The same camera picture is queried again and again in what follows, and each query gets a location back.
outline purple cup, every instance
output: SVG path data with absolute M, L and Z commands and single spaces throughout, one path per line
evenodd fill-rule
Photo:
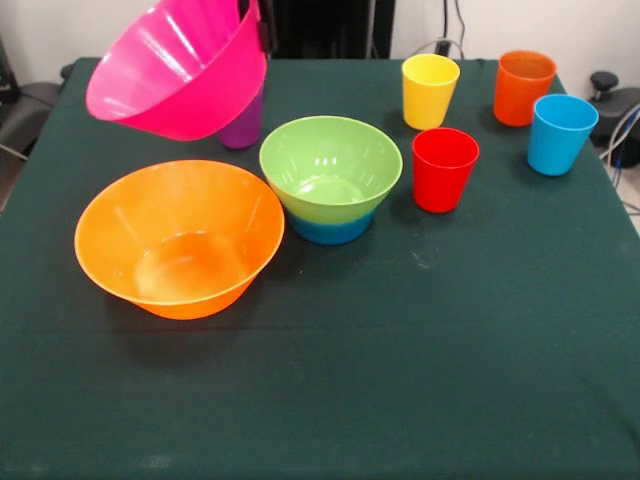
M 262 131 L 262 100 L 264 88 L 231 123 L 218 131 L 218 139 L 227 148 L 247 148 L 254 145 Z

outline orange bowl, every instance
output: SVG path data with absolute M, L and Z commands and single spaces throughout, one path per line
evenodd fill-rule
M 74 246 L 102 289 L 161 317 L 193 320 L 240 297 L 283 233 L 280 202 L 258 177 L 180 160 L 104 189 L 80 217 Z

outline white wall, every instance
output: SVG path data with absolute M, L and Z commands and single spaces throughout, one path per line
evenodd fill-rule
M 154 0 L 0 0 L 0 36 L 20 83 L 59 80 L 63 65 L 102 56 Z
M 551 56 L 570 93 L 591 94 L 589 75 L 612 70 L 640 85 L 640 0 L 459 0 L 467 58 L 515 49 Z M 404 58 L 442 35 L 442 0 L 397 0 L 391 55 Z M 449 0 L 449 36 L 459 24 Z

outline pink bowl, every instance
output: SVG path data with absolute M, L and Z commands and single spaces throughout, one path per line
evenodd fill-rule
M 174 140 L 215 133 L 264 82 L 259 21 L 257 0 L 242 20 L 237 0 L 161 0 L 98 64 L 87 89 L 89 112 Z

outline red cup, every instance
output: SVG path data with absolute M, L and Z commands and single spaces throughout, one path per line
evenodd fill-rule
M 455 128 L 426 130 L 413 140 L 413 198 L 431 213 L 446 213 L 460 202 L 480 147 Z

